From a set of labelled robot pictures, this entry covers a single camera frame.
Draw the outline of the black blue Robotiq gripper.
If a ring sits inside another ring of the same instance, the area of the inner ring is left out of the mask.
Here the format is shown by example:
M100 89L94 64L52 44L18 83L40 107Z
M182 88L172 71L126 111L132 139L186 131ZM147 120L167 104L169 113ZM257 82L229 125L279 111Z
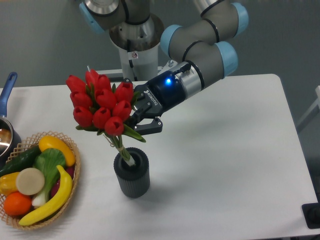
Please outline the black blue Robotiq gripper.
M124 88L133 88L129 78L121 82ZM196 66L190 61L179 63L175 67L159 74L134 89L138 92L133 118L126 124L135 132L144 135L161 133L163 123L158 118L163 113L179 105L203 89L203 79ZM153 119L151 123L137 124L143 119Z

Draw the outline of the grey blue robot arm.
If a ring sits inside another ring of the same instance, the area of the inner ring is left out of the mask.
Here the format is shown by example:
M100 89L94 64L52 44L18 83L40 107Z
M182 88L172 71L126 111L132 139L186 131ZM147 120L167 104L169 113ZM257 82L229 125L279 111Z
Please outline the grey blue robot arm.
M194 5L201 19L189 27L164 27L148 0L84 0L79 5L88 25L108 32L118 48L124 80L140 82L127 121L140 135L161 132L164 112L238 67L228 39L247 28L246 8L228 0L196 0Z

